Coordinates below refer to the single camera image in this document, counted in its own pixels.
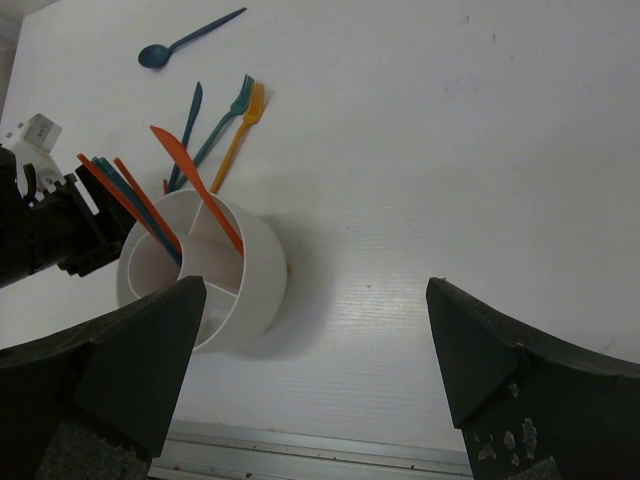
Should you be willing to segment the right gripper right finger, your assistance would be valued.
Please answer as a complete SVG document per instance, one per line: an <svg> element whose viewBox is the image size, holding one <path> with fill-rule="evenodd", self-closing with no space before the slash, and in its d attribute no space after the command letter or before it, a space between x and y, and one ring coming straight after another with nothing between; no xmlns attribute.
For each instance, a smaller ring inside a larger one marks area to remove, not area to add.
<svg viewBox="0 0 640 480"><path fill-rule="evenodd" d="M474 478L638 478L637 364L531 327L445 279L429 280L426 303Z"/></svg>

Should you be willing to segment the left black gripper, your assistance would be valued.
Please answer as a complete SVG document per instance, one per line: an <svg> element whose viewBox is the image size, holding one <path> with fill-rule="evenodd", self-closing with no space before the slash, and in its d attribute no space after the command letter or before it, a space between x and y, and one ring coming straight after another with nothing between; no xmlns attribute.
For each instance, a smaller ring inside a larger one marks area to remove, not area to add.
<svg viewBox="0 0 640 480"><path fill-rule="evenodd" d="M36 197L36 172L23 167L28 191L17 184L15 155L1 149L1 285L54 265L84 277L117 260L136 223L83 165L54 190Z"/></svg>

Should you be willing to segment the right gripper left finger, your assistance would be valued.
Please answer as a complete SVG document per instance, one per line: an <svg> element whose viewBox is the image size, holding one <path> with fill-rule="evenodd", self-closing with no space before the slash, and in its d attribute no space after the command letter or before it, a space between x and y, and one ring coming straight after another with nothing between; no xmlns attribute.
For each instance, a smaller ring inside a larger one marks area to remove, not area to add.
<svg viewBox="0 0 640 480"><path fill-rule="evenodd" d="M206 300L189 276L1 352L4 479L144 479L160 456Z"/></svg>

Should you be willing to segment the dark teal chopstick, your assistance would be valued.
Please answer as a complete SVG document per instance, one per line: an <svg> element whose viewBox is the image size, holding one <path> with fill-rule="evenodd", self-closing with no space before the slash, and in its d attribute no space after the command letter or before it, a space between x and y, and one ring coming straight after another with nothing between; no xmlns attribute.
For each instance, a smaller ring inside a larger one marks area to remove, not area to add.
<svg viewBox="0 0 640 480"><path fill-rule="evenodd" d="M153 231L157 240L161 243L161 245L165 248L169 256L176 263L178 267L181 266L182 256L179 253L179 250L175 247L173 242L170 240L169 235L165 232L165 229L161 226L160 220L155 213L150 211L146 206L141 204L143 216L148 220L149 226Z"/></svg>

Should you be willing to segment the orange plastic knife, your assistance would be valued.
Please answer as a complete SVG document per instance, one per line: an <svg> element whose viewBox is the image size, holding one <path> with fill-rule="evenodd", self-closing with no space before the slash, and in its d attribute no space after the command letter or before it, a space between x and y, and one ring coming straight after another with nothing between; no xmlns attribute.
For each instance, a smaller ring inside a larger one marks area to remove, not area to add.
<svg viewBox="0 0 640 480"><path fill-rule="evenodd" d="M209 211L213 214L236 251L241 256L244 256L244 246L241 237L227 220L222 210L214 202L210 192L201 180L193 160L182 143L173 134L163 128L151 125L150 130L169 154L175 165L179 167L185 177L191 182L192 186L195 188Z"/></svg>

